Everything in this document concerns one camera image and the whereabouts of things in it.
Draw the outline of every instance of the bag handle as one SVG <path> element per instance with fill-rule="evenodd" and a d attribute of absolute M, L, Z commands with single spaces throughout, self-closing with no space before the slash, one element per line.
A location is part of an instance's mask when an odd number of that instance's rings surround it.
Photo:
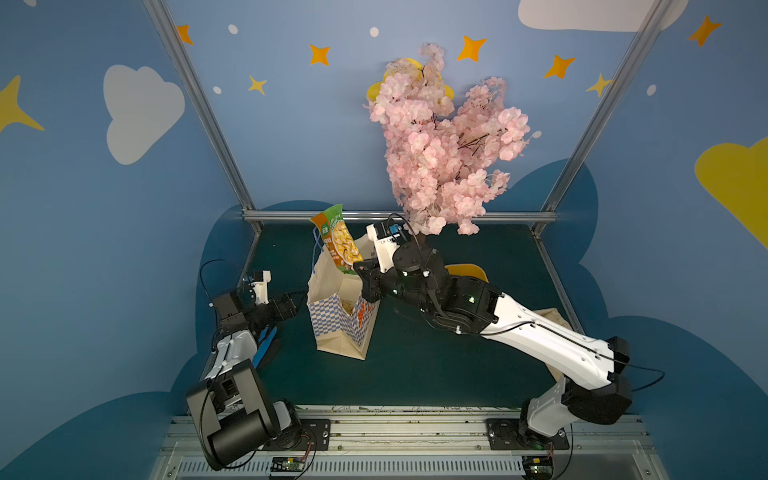
<path fill-rule="evenodd" d="M 320 230 L 317 227 L 312 229 L 312 236 L 315 237 L 315 245 L 312 247 L 312 273 L 315 273 L 315 264 L 320 259 L 320 255 L 323 253 L 323 238 L 320 236 Z M 317 258 L 315 258 L 315 252 L 319 249 Z"/>

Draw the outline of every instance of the green snack bag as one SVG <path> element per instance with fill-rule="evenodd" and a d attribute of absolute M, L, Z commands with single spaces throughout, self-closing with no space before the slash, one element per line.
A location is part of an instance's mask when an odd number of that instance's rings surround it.
<path fill-rule="evenodd" d="M 352 264 L 362 261 L 362 255 L 355 245 L 355 239 L 346 229 L 341 204 L 328 207 L 321 214 L 312 217 L 312 223 L 320 230 L 320 236 L 328 246 L 336 268 L 344 273 L 355 275 Z"/>

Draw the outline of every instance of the checkered paper bag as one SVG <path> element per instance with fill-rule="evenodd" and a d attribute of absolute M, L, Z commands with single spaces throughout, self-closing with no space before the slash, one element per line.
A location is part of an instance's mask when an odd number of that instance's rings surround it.
<path fill-rule="evenodd" d="M 373 242 L 367 236 L 355 240 L 355 245 L 364 258 L 371 258 Z M 360 296 L 360 277 L 336 268 L 328 247 L 323 247 L 308 286 L 306 305 L 317 349 L 365 360 L 379 302 L 368 303 Z M 344 310 L 343 302 L 354 306 L 351 314 Z"/>

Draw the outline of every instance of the vent grille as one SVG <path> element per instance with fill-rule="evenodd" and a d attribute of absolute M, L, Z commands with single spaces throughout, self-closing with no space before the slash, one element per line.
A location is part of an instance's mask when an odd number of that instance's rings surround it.
<path fill-rule="evenodd" d="M 179 465 L 177 478 L 198 477 L 243 477 L 248 474 L 266 475 L 270 462 L 264 458 L 234 470 L 215 472 L 202 457 L 186 457 Z M 309 473 L 316 477 L 343 476 L 397 476 L 397 475 L 441 475 L 457 476 L 505 476 L 523 475 L 521 458 L 518 456 L 499 458 L 473 456 L 424 456 L 422 459 L 402 456 L 360 456 L 357 458 L 316 458 Z"/>

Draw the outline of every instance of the yellow star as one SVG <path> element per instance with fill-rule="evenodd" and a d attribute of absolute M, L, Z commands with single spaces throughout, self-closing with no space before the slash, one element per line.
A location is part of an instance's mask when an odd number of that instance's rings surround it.
<path fill-rule="evenodd" d="M 325 65 L 328 65 L 328 50 L 330 50 L 331 47 L 317 48 L 315 45 L 310 45 L 310 47 L 312 47 L 312 61 L 310 62 L 310 65 L 315 63 L 324 63 Z"/>
<path fill-rule="evenodd" d="M 180 27 L 176 27 L 176 29 L 179 31 L 179 36 L 181 37 L 181 41 L 183 41 L 184 43 L 188 43 L 190 45 L 194 45 L 194 43 L 192 43 L 192 39 L 190 38 L 189 25 L 182 25 Z"/>
<path fill-rule="evenodd" d="M 699 46 L 703 47 L 704 42 L 707 41 L 707 37 L 710 36 L 710 33 L 715 31 L 716 28 L 720 28 L 722 23 L 712 23 L 710 22 L 710 16 L 707 15 L 704 17 L 704 21 L 701 22 L 701 26 L 698 30 L 694 32 L 693 35 L 688 38 L 688 40 L 696 40 L 699 42 Z"/>
<path fill-rule="evenodd" d="M 477 61 L 479 59 L 478 55 L 480 55 L 480 47 L 486 40 L 487 38 L 483 38 L 482 40 L 472 40 L 470 37 L 464 35 L 464 50 L 458 55 L 456 61 L 464 60 L 465 58 Z"/>
<path fill-rule="evenodd" d="M 603 89 L 608 86 L 609 83 L 611 83 L 613 80 L 604 80 L 602 72 L 600 73 L 600 78 L 598 79 L 598 82 L 591 87 L 587 89 L 587 91 L 596 91 L 598 93 L 598 97 L 603 96 Z"/>
<path fill-rule="evenodd" d="M 44 130 L 38 122 L 32 120 L 18 106 L 18 86 L 21 82 L 22 78 L 16 75 L 11 83 L 0 91 L 0 132 L 10 124 L 24 124 L 38 130 Z"/>
<path fill-rule="evenodd" d="M 552 62 L 552 68 L 549 69 L 549 71 L 544 76 L 544 78 L 551 77 L 552 75 L 555 75 L 556 77 L 560 77 L 560 78 L 565 78 L 565 71 L 568 69 L 568 66 L 573 62 L 573 60 L 576 60 L 576 58 L 569 58 L 568 60 L 563 60 L 562 58 L 555 55 L 554 61 Z"/>
<path fill-rule="evenodd" d="M 250 81 L 251 81 L 251 86 L 250 86 L 250 88 L 248 89 L 248 91 L 251 91 L 251 90 L 258 90 L 258 91 L 260 91 L 260 92 L 261 92 L 261 94 L 262 94 L 262 95 L 264 95 L 264 90 L 262 89 L 262 87 L 263 87 L 263 86 L 264 86 L 264 84 L 266 83 L 266 80 L 265 80 L 265 81 L 255 81 L 255 80 L 253 79 L 253 77 L 250 77 Z"/>

